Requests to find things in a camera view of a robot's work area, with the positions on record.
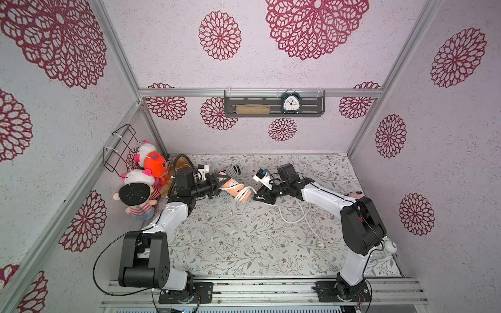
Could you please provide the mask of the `orange power strip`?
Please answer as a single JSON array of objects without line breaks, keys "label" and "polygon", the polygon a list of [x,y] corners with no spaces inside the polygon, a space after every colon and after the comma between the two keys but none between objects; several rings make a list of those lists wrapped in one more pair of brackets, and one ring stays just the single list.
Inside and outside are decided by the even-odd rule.
[{"label": "orange power strip", "polygon": [[252,195],[256,193],[253,187],[245,186],[243,183],[239,183],[233,178],[225,182],[220,190],[227,191],[235,198],[236,202],[239,203],[245,203],[249,197],[252,197]]}]

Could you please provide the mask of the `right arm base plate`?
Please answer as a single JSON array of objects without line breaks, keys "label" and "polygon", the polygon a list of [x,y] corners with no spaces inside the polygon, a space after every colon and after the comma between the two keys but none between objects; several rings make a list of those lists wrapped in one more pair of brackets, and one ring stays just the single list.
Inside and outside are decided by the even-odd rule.
[{"label": "right arm base plate", "polygon": [[372,295],[365,280],[355,286],[349,286],[344,281],[317,281],[313,286],[321,303],[357,302],[368,303]]}]

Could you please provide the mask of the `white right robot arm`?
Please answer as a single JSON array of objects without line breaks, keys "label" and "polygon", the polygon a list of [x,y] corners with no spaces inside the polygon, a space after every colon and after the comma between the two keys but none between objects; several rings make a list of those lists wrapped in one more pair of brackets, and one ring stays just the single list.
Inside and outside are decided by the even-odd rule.
[{"label": "white right robot arm", "polygon": [[292,164],[277,169],[279,180],[267,170],[260,169],[253,179],[262,187],[253,200],[274,205],[277,198],[291,196],[313,204],[341,220],[347,256],[339,273],[339,280],[347,286],[357,286],[364,279],[370,253],[389,239],[378,211],[368,197],[353,198],[328,190],[313,179],[301,177]]}]

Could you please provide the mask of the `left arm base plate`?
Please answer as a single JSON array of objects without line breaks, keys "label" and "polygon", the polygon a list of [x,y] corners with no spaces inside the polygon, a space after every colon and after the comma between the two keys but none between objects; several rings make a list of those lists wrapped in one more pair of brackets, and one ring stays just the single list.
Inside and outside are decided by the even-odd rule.
[{"label": "left arm base plate", "polygon": [[158,303],[162,305],[210,304],[213,287],[212,282],[188,282],[184,290],[161,290]]}]

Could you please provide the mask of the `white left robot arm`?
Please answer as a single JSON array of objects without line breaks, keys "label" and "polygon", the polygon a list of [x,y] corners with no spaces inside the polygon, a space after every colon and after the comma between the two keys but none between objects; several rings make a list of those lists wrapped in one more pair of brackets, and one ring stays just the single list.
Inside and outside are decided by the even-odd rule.
[{"label": "white left robot arm", "polygon": [[198,198],[212,198],[222,192],[231,180],[224,172],[209,173],[205,180],[195,182],[193,170],[177,171],[174,194],[165,209],[145,228],[125,234],[122,244],[118,282],[128,288],[155,288],[184,291],[189,273],[170,264],[168,240],[177,227],[192,213]]}]

